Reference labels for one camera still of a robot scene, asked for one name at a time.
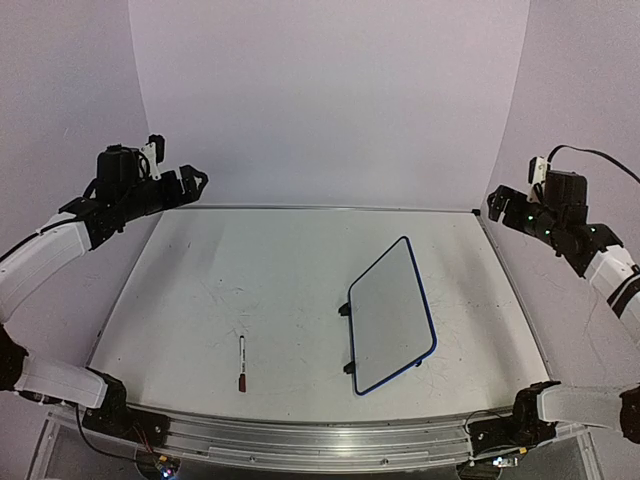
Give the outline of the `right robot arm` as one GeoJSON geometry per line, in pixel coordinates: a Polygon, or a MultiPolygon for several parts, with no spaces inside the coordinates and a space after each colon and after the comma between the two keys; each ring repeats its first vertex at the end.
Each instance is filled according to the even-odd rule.
{"type": "MultiPolygon", "coordinates": [[[[638,330],[639,264],[607,225],[588,223],[586,178],[550,171],[529,181],[531,194],[498,186],[487,198],[488,218],[551,247],[624,326],[638,330]]],[[[474,423],[472,437],[476,448],[492,449],[500,439],[513,448],[531,448],[553,439],[560,423],[613,430],[636,444],[639,386],[537,382],[516,394],[510,415],[474,423]]]]}

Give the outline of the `whiteboard marker pen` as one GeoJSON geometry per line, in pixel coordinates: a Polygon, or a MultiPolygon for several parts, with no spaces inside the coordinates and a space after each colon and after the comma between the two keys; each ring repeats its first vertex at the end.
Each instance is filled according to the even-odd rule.
{"type": "Polygon", "coordinates": [[[239,337],[239,375],[246,375],[246,339],[244,335],[239,337]]]}

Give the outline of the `red marker cap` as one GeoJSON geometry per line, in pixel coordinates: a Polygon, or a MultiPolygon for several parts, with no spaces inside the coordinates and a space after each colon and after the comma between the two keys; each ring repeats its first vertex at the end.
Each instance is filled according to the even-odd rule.
{"type": "Polygon", "coordinates": [[[244,373],[239,375],[239,379],[238,379],[238,390],[241,393],[245,393],[247,391],[247,386],[246,386],[246,375],[244,373]]]}

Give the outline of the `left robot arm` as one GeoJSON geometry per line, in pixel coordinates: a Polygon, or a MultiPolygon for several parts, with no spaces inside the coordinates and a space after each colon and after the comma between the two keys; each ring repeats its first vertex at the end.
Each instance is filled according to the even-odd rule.
{"type": "MultiPolygon", "coordinates": [[[[111,145],[97,157],[84,193],[1,257],[1,321],[64,266],[96,250],[125,226],[197,202],[208,183],[190,165],[162,171],[165,139],[151,135],[140,148],[111,145]]],[[[91,368],[48,360],[1,334],[1,388],[44,405],[78,409],[84,429],[110,437],[163,444],[168,416],[129,406],[123,382],[91,368]]]]}

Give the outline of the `blue framed whiteboard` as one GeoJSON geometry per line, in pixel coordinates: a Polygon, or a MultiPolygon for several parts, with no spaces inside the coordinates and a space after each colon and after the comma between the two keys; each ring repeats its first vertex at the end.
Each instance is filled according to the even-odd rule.
{"type": "Polygon", "coordinates": [[[362,397],[421,366],[438,340],[419,266],[399,237],[347,290],[339,315],[348,319],[350,361],[343,372],[362,397]]]}

